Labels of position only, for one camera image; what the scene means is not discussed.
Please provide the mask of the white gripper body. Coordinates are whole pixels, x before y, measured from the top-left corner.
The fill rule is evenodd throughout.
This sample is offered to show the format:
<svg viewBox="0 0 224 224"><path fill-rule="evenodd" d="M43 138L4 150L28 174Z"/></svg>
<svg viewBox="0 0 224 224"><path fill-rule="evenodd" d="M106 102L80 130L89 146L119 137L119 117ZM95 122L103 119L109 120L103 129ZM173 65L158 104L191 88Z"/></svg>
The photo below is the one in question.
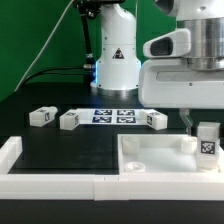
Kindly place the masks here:
<svg viewBox="0 0 224 224"><path fill-rule="evenodd" d="M185 60L147 60L139 101L149 108L224 109L224 71L193 71Z"/></svg>

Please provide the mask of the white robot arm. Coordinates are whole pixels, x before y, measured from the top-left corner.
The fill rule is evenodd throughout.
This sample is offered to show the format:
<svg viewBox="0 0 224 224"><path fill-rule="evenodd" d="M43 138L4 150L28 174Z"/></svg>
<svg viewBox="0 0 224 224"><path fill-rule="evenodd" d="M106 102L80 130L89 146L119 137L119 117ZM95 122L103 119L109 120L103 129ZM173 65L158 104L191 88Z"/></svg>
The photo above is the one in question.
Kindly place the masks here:
<svg viewBox="0 0 224 224"><path fill-rule="evenodd" d="M188 127L191 109L224 109L224 0L153 0L176 27L143 45L144 63L136 57L136 19L120 7L124 1L74 1L83 23L101 17L101 57L86 46L91 89L137 93L145 107L178 108Z"/></svg>

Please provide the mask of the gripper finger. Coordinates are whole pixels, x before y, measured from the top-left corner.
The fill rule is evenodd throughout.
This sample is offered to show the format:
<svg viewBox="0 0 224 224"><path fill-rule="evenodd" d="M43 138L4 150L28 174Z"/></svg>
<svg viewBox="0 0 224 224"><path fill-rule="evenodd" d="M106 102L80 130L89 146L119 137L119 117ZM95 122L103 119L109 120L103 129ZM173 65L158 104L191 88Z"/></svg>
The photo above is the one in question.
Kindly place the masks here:
<svg viewBox="0 0 224 224"><path fill-rule="evenodd" d="M179 110L180 118L186 126L186 131L188 135L191 135L191 128L193 126L193 120L190 115L190 110L187 108L181 108Z"/></svg>

